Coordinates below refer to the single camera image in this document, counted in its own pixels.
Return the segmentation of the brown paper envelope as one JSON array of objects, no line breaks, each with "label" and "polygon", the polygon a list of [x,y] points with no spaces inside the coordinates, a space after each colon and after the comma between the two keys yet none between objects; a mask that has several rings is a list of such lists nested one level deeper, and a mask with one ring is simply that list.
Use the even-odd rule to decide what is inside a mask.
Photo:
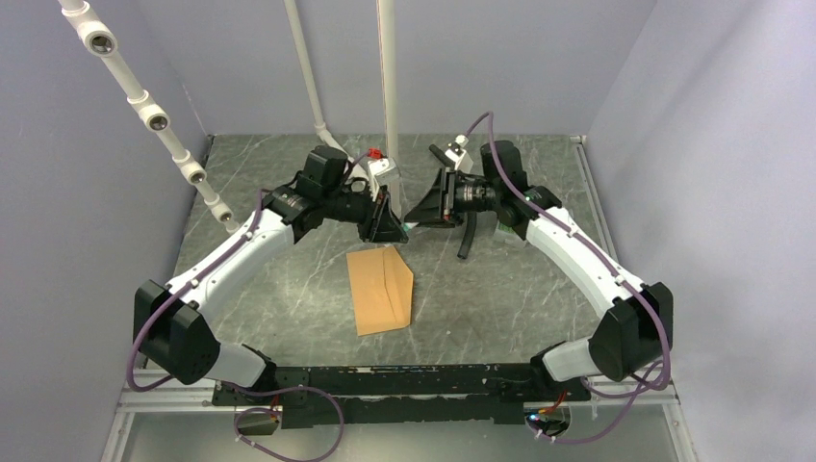
[{"label": "brown paper envelope", "polygon": [[395,246],[347,253],[346,264],[358,336],[411,324],[414,274]]}]

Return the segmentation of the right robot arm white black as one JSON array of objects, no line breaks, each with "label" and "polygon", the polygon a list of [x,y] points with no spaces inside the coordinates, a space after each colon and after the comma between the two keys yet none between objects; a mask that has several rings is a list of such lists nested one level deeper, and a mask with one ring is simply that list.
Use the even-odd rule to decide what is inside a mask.
[{"label": "right robot arm white black", "polygon": [[510,141],[480,149],[482,171],[458,137],[446,150],[430,145],[442,164],[433,185],[406,219],[418,227],[469,225],[479,213],[496,214],[522,241],[540,250],[585,295],[599,317],[595,331],[562,342],[531,359],[530,386],[556,398],[569,380],[602,375],[621,381],[646,365],[667,361],[673,345],[674,298],[663,283],[648,284],[624,269],[573,220],[549,189],[529,184],[520,150]]}]

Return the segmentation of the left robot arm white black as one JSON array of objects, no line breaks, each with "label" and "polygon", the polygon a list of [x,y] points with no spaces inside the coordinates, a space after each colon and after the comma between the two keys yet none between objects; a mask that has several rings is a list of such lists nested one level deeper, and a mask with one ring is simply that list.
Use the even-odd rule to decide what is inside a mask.
[{"label": "left robot arm white black", "polygon": [[259,190],[247,221],[214,251],[164,284],[147,280],[137,289],[129,387],[153,388],[134,376],[143,354],[183,384],[209,378],[237,387],[251,403],[269,401],[278,387],[276,364],[256,348],[219,340],[211,327],[218,311],[263,265],[325,220],[356,225],[364,243],[406,243],[389,189],[398,177],[389,157],[364,152],[349,159],[338,148],[318,145],[289,182]]}]

